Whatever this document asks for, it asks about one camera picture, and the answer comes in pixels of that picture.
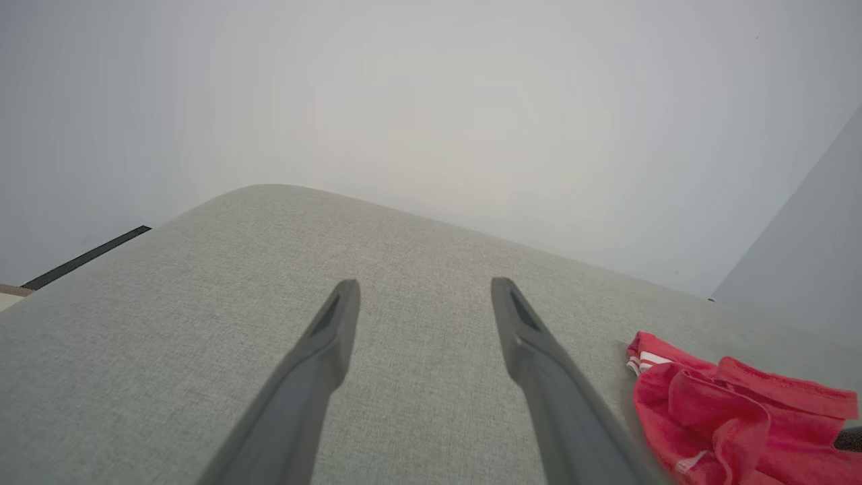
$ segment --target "white wall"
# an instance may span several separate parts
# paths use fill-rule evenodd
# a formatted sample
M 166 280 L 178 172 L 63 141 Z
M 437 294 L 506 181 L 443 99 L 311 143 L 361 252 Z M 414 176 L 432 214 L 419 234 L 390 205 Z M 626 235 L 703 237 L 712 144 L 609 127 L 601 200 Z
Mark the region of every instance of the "white wall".
M 862 3 L 8 0 L 0 280 L 259 182 L 711 294 L 862 103 Z
M 862 345 L 862 107 L 715 299 Z

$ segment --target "gray couch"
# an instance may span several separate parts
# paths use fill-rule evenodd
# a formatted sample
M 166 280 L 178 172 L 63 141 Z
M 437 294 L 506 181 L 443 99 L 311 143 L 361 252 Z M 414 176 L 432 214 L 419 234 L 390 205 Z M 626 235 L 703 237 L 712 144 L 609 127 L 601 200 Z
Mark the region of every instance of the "gray couch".
M 294 186 L 215 198 L 0 312 L 5 483 L 193 483 L 335 283 L 362 306 L 316 483 L 540 483 L 490 279 L 512 278 L 643 446 L 625 349 L 862 390 L 862 355 L 578 261 Z

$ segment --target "black strip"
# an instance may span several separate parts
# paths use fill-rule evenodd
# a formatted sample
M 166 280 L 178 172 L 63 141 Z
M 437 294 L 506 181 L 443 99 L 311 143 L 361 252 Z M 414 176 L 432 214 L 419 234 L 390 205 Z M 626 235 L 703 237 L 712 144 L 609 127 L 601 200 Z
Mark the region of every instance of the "black strip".
M 138 229 L 131 230 L 131 231 L 127 232 L 126 234 L 123 234 L 122 236 L 117 237 L 116 239 L 113 239 L 111 241 L 106 242 L 105 244 L 99 246 L 98 248 L 93 249 L 92 251 L 86 252 L 86 253 L 78 256 L 77 258 L 69 261 L 66 264 L 62 264 L 62 265 L 52 269 L 51 271 L 48 271 L 47 273 L 36 278 L 35 280 L 28 281 L 27 283 L 23 284 L 22 287 L 27 288 L 27 289 L 31 289 L 31 290 L 38 290 L 39 288 L 47 285 L 51 281 L 58 279 L 60 276 L 63 276 L 64 274 L 67 274 L 67 273 L 70 273 L 75 268 L 82 267 L 84 264 L 98 258 L 99 256 L 112 250 L 113 248 L 116 248 L 120 244 L 123 244 L 127 241 L 131 241 L 132 239 L 135 239 L 137 236 L 140 236 L 141 234 L 147 232 L 150 229 L 152 229 L 152 228 L 149 228 L 149 227 L 146 227 L 145 225 L 142 225 Z

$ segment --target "crumpled red fabric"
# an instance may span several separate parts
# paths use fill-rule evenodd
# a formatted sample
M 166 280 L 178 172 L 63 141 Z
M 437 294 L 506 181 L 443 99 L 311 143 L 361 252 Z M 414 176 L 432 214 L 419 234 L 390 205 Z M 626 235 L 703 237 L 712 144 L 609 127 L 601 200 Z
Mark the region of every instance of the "crumpled red fabric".
M 646 440 L 680 483 L 862 483 L 862 453 L 836 450 L 856 393 L 767 374 L 732 357 L 716 366 L 638 332 L 634 406 Z

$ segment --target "red cloth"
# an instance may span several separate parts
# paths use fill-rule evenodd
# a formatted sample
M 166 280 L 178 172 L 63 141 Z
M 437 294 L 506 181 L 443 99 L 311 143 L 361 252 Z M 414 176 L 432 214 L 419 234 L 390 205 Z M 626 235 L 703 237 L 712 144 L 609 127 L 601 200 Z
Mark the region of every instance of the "red cloth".
M 832 445 L 859 416 L 856 393 L 732 357 L 716 366 L 645 332 L 628 355 L 646 440 L 680 483 L 862 483 L 862 453 Z

